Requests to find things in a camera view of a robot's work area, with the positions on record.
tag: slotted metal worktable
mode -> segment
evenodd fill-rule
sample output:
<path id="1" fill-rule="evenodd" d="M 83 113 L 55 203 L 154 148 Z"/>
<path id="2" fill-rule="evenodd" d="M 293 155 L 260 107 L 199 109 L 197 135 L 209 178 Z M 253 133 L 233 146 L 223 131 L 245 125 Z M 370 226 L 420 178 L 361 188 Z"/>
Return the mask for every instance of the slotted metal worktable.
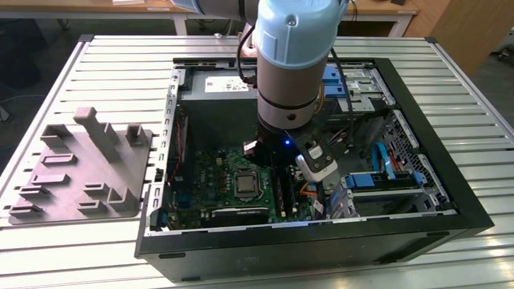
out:
<path id="1" fill-rule="evenodd" d="M 79 42 L 0 177 L 0 288 L 161 288 L 174 284 L 134 258 L 139 217 L 61 226 L 11 226 L 7 205 L 27 184 L 39 136 L 51 123 L 75 125 L 78 107 L 95 106 L 114 128 L 163 130 L 177 57 L 234 57 L 238 40 L 195 36 L 95 36 Z M 338 39 L 340 57 L 388 57 L 421 105 L 496 227 L 416 260 L 222 280 L 223 288 L 446 288 L 514 286 L 513 129 L 438 45 L 425 39 Z M 153 147 L 161 146 L 161 137 Z M 150 153 L 153 163 L 157 152 Z M 146 179 L 154 178 L 149 170 Z"/>

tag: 3d printed holder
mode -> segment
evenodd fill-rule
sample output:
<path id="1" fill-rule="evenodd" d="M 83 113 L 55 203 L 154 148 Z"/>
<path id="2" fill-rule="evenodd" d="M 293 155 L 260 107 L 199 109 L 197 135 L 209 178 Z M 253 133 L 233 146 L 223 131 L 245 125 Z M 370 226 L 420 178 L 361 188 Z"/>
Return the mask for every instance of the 3d printed holder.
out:
<path id="1" fill-rule="evenodd" d="M 131 217 L 138 214 L 153 131 L 129 125 L 115 131 L 99 123 L 94 107 L 81 107 L 74 120 L 86 132 L 49 125 L 30 184 L 19 189 L 10 222 L 43 223 Z"/>

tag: orange wire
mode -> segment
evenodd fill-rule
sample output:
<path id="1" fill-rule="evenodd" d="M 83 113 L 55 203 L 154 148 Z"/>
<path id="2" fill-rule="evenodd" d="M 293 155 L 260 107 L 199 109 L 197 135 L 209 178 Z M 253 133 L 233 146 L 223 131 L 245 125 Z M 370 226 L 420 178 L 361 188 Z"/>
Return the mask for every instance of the orange wire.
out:
<path id="1" fill-rule="evenodd" d="M 318 196 L 317 192 L 306 191 L 308 186 L 309 186 L 309 182 L 306 182 L 306 184 L 304 185 L 302 189 L 300 190 L 301 196 L 304 196 L 304 195 Z"/>
<path id="2" fill-rule="evenodd" d="M 396 170 L 400 170 L 400 169 L 401 169 L 401 165 L 398 164 L 398 161 L 397 161 L 397 159 L 394 158 L 393 153 L 389 153 L 389 157 L 392 158 L 392 162 L 393 162 L 394 169 L 396 169 Z"/>

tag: floor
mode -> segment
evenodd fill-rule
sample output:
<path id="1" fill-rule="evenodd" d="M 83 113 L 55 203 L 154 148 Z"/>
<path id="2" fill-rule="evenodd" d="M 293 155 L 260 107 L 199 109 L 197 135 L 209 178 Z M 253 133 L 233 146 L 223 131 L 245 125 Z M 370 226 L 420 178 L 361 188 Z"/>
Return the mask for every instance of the floor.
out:
<path id="1" fill-rule="evenodd" d="M 213 35 L 215 32 L 223 32 L 227 27 L 226 20 L 205 23 L 203 27 L 201 24 L 189 20 L 191 34 Z M 34 55 L 42 71 L 42 80 L 35 86 L 19 90 L 14 90 L 0 83 L 0 102 L 14 96 L 31 95 L 2 104 L 15 119 L 9 125 L 0 124 L 0 173 L 33 122 L 45 96 L 54 85 L 79 36 L 83 34 L 175 34 L 175 27 L 169 20 L 71 20 L 71 29 L 67 31 L 61 30 L 55 20 L 38 20 L 38 25 L 49 43 L 47 47 Z M 514 126 L 514 103 L 512 101 L 514 99 L 514 60 L 498 62 L 497 58 L 490 56 L 472 80 L 508 122 Z"/>

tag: wooden table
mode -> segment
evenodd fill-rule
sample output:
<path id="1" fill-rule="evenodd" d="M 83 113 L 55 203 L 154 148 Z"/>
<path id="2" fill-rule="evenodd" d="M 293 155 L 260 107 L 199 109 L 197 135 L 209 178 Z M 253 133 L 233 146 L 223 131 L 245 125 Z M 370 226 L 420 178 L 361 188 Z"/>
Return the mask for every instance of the wooden table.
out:
<path id="1" fill-rule="evenodd" d="M 404 6 L 382 0 L 356 0 L 358 21 L 394 22 L 390 37 L 402 37 L 420 9 L 408 0 Z M 352 20 L 350 5 L 344 20 Z M 146 4 L 113 5 L 111 0 L 0 0 L 0 18 L 47 19 L 173 19 L 178 35 L 187 35 L 187 19 L 217 19 L 177 8 L 171 1 L 146 0 Z"/>

